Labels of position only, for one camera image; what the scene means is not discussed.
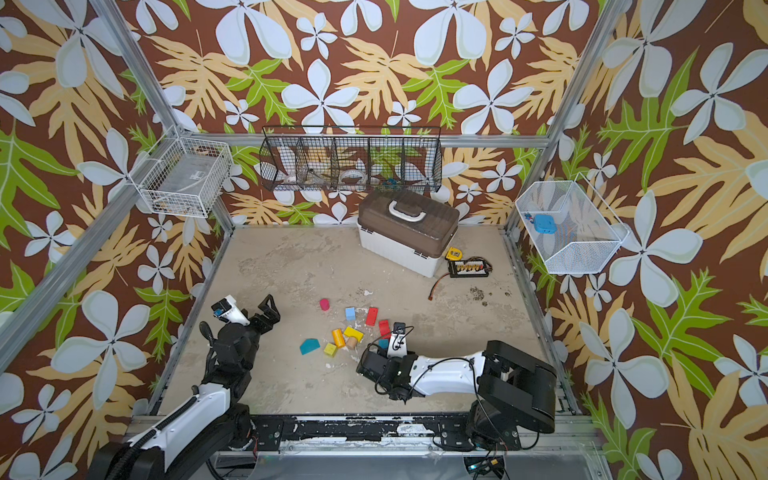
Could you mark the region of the aluminium frame post left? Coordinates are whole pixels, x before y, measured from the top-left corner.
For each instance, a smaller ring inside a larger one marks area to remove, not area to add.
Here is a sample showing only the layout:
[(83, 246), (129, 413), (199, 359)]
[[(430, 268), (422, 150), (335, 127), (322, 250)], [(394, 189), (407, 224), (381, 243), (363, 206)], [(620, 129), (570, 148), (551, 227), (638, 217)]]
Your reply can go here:
[[(158, 115), (159, 123), (162, 126), (162, 132), (158, 135), (157, 141), (145, 153), (139, 156), (140, 165), (136, 173), (128, 176), (130, 184), (137, 192), (139, 198), (144, 202), (137, 191), (136, 184), (149, 170), (146, 158), (150, 150), (159, 140), (165, 137), (192, 137), (203, 140), (211, 139), (204, 134), (192, 132), (179, 120), (170, 105), (170, 101), (167, 99), (164, 90), (160, 86), (159, 81), (152, 72), (146, 56), (141, 51), (138, 42), (129, 32), (127, 23), (119, 10), (117, 3), (115, 1), (94, 1), (92, 5), (99, 18), (104, 20), (106, 25), (111, 29), (112, 35), (120, 48), (126, 65), (131, 70), (138, 87), (144, 92), (149, 106), (153, 112)], [(234, 230), (234, 224), (223, 200), (221, 199), (221, 195), (214, 204), (209, 216), (214, 216), (222, 225), (224, 231), (230, 233)]]

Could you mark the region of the yellow tape measure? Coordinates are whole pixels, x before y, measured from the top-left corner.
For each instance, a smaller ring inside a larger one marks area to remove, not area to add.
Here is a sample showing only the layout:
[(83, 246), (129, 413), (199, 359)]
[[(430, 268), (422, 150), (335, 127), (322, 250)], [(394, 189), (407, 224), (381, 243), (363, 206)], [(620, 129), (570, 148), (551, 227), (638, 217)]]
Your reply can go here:
[(463, 259), (463, 256), (463, 252), (455, 247), (449, 247), (445, 254), (445, 258), (448, 261), (460, 261)]

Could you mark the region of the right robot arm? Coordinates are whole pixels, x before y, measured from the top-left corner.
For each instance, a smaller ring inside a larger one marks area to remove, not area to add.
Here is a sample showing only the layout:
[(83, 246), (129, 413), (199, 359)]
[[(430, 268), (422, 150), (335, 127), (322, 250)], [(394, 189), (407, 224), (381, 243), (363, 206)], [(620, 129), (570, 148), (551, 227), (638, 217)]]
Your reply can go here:
[(466, 436), (482, 448), (500, 444), (521, 450), (520, 427), (538, 435), (555, 432), (555, 369), (502, 341), (490, 341), (468, 356), (445, 358), (412, 351), (401, 355), (372, 344), (356, 373), (372, 381), (377, 394), (403, 403), (443, 393), (473, 395)]

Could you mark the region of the blue object in basket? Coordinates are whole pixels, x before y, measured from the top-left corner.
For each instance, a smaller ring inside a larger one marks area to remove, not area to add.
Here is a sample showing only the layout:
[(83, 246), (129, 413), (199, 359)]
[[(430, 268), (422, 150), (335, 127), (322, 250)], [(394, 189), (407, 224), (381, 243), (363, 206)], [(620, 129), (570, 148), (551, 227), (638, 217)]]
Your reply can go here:
[(554, 218), (548, 214), (537, 214), (533, 218), (533, 226), (537, 233), (553, 235), (557, 232)]

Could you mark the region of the orange supermarket block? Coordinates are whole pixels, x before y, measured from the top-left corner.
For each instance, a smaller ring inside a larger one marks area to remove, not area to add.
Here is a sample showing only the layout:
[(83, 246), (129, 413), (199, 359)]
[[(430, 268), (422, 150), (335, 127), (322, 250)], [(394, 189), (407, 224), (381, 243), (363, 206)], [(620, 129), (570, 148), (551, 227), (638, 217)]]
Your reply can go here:
[(337, 348), (344, 348), (346, 346), (345, 337), (341, 329), (334, 329), (332, 331), (332, 337)]

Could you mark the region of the red rectangular block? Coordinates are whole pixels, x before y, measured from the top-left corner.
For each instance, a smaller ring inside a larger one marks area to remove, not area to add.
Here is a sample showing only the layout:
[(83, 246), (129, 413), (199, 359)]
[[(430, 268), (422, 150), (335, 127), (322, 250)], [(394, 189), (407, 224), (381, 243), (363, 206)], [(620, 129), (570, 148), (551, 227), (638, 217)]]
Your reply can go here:
[(378, 312), (379, 309), (376, 307), (370, 307), (367, 311), (366, 319), (365, 319), (365, 325), (366, 326), (375, 326), (377, 323), (378, 318)]

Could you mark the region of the red arch block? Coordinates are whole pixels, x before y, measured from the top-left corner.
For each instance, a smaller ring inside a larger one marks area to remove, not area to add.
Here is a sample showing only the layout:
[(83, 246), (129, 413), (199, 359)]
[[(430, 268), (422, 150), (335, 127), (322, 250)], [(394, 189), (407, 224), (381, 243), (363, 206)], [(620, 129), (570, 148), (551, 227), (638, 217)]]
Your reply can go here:
[(388, 320), (379, 321), (378, 327), (382, 339), (389, 339), (391, 337), (391, 327)]

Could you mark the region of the white toolbox brown lid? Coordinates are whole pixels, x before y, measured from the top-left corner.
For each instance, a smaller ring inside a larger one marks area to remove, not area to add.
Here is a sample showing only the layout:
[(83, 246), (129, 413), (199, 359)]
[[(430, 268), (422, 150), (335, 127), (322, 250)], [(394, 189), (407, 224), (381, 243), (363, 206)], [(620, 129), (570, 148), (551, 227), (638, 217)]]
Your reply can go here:
[(360, 203), (361, 246), (424, 277), (435, 275), (458, 230), (459, 211), (412, 191), (375, 191)]

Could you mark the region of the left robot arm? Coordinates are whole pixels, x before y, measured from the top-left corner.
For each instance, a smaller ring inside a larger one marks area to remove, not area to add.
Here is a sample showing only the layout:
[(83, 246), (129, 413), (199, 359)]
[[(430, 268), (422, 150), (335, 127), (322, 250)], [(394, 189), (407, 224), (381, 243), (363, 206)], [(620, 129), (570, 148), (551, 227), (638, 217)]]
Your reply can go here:
[(252, 315), (230, 295), (211, 309), (223, 326), (214, 333), (207, 322), (199, 323), (208, 342), (202, 382), (154, 425), (98, 450), (88, 479), (187, 479), (215, 453), (252, 443), (250, 410), (240, 399), (250, 384), (260, 339), (281, 315), (271, 294)]

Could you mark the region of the aluminium frame post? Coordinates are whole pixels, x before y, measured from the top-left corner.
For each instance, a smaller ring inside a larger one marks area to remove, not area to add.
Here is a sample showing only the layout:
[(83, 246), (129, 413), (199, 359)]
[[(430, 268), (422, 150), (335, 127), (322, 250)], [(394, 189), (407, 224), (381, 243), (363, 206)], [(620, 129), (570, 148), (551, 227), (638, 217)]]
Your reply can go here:
[[(149, 106), (153, 112), (158, 115), (159, 123), (162, 126), (162, 132), (158, 135), (157, 141), (145, 153), (139, 156), (140, 165), (136, 173), (128, 176), (130, 184), (137, 192), (139, 198), (144, 202), (137, 191), (136, 184), (149, 170), (146, 158), (150, 150), (159, 140), (165, 137), (192, 137), (203, 140), (211, 139), (204, 134), (192, 132), (179, 120), (170, 105), (170, 101), (167, 99), (164, 90), (160, 86), (159, 81), (152, 72), (146, 56), (141, 51), (138, 42), (129, 32), (127, 23), (119, 10), (117, 3), (115, 1), (94, 1), (92, 5), (99, 18), (104, 20), (106, 25), (111, 29), (112, 35), (120, 48), (126, 65), (131, 70), (138, 87), (144, 92)], [(209, 216), (214, 216), (222, 225), (224, 231), (230, 233), (234, 230), (234, 224), (223, 200), (221, 199), (221, 195), (214, 204)]]
[(536, 149), (537, 156), (521, 184), (520, 194), (540, 179), (548, 165), (551, 155), (556, 154), (560, 136), (565, 131), (565, 123), (580, 102), (591, 75), (598, 69), (599, 57), (612, 39), (620, 17), (632, 6), (632, 1), (607, 1), (605, 9), (599, 15), (595, 28), (585, 46), (574, 75), (568, 83), (558, 111), (553, 116), (553, 123), (545, 136), (512, 135), (506, 140), (505, 148)]

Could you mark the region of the aluminium frame post right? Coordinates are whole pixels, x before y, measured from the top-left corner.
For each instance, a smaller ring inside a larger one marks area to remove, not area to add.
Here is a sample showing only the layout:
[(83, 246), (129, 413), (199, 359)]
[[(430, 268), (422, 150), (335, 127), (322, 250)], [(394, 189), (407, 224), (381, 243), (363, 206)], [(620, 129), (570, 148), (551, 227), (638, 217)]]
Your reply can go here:
[(548, 165), (551, 155), (556, 154), (560, 136), (565, 131), (565, 123), (580, 102), (591, 75), (598, 69), (599, 57), (612, 39), (620, 17), (632, 6), (632, 1), (607, 1), (605, 9), (599, 15), (595, 28), (585, 46), (574, 75), (568, 83), (558, 111), (553, 116), (553, 123), (545, 136), (512, 135), (506, 140), (505, 148), (536, 149), (537, 156), (521, 184), (520, 194), (540, 179)]

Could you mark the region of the lime green cube block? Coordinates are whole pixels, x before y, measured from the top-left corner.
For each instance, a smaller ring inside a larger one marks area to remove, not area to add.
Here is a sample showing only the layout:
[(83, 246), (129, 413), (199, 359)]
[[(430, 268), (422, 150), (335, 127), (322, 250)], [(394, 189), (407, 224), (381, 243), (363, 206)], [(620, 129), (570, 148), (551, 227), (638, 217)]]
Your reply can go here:
[(338, 347), (333, 343), (328, 343), (324, 347), (324, 354), (329, 357), (334, 357), (337, 353)]

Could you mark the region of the teal roof block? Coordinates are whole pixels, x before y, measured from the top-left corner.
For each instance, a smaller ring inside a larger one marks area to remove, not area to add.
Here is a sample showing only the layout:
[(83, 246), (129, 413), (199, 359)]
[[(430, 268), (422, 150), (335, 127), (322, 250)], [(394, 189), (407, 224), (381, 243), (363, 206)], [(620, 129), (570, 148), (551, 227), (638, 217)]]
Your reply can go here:
[(320, 344), (320, 341), (318, 339), (316, 339), (316, 338), (309, 338), (309, 339), (304, 340), (301, 343), (299, 349), (300, 349), (300, 353), (302, 355), (307, 355), (307, 354), (309, 354), (309, 353), (311, 353), (311, 352), (313, 352), (315, 350), (318, 350), (320, 348), (320, 346), (321, 346), (321, 344)]

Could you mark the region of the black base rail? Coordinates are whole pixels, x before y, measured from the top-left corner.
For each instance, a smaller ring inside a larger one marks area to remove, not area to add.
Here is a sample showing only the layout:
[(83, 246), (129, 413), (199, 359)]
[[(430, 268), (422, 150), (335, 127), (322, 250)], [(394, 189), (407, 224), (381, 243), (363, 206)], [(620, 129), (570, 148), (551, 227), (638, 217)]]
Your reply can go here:
[(259, 451), (285, 451), (290, 442), (339, 440), (395, 446), (405, 440), (457, 452), (476, 448), (467, 433), (468, 415), (393, 413), (347, 415), (252, 415), (252, 435)]

